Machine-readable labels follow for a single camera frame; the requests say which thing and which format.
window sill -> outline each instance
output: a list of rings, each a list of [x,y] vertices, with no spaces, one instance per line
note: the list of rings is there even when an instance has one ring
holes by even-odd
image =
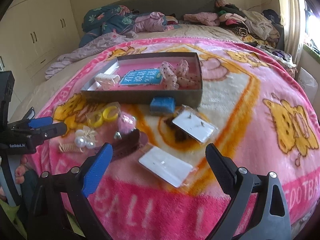
[[[303,49],[311,56],[314,58],[316,62],[320,64],[320,54],[316,53],[312,48],[307,46],[306,44],[303,45]]]

open box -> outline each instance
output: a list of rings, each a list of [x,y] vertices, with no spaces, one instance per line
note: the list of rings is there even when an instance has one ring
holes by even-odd
[[[165,90],[159,68],[163,61],[176,67],[181,59],[189,64],[189,73],[197,75],[197,86],[191,89]],[[198,107],[202,97],[202,74],[198,55],[193,52],[160,52],[127,55],[104,62],[105,65],[83,86],[81,92],[88,101],[150,104],[154,97],[172,97],[176,105]],[[98,73],[119,75],[121,81],[104,91],[95,76]],[[147,84],[153,76],[153,84]]]

blue gripper pad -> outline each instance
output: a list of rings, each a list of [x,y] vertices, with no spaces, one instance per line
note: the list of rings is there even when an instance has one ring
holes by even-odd
[[[112,155],[113,150],[111,144],[105,143],[97,153],[96,160],[84,175],[82,193],[85,197],[88,197],[96,191],[103,174],[109,166]]]
[[[175,107],[174,98],[155,97],[150,103],[150,112],[170,114],[174,112]]]
[[[53,119],[49,116],[49,117],[31,119],[28,125],[29,125],[30,128],[36,129],[36,128],[39,128],[41,126],[50,125],[52,123],[53,123]]]

wardrobe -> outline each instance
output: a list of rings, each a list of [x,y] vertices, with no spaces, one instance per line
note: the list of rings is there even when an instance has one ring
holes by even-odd
[[[78,47],[70,0],[14,0],[0,21],[0,41],[0,68],[15,78],[12,114],[50,64]]]

metal bolt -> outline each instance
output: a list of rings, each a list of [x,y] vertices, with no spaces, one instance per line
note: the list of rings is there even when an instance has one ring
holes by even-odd
[[[247,173],[248,173],[248,170],[247,170],[246,168],[244,168],[244,167],[241,167],[241,168],[239,168],[239,172],[240,172],[241,174],[247,174]]]
[[[73,174],[77,174],[79,171],[80,171],[80,168],[79,168],[79,167],[73,167],[73,168],[71,169],[71,173],[73,173]]]
[[[42,174],[41,174],[41,177],[43,177],[43,178],[46,178],[46,177],[48,177],[49,176],[49,172],[47,172],[47,171],[44,171],[44,172],[42,172]]]
[[[273,172],[273,171],[270,172],[269,175],[270,175],[270,177],[272,177],[274,179],[277,177],[277,174],[275,172]]]

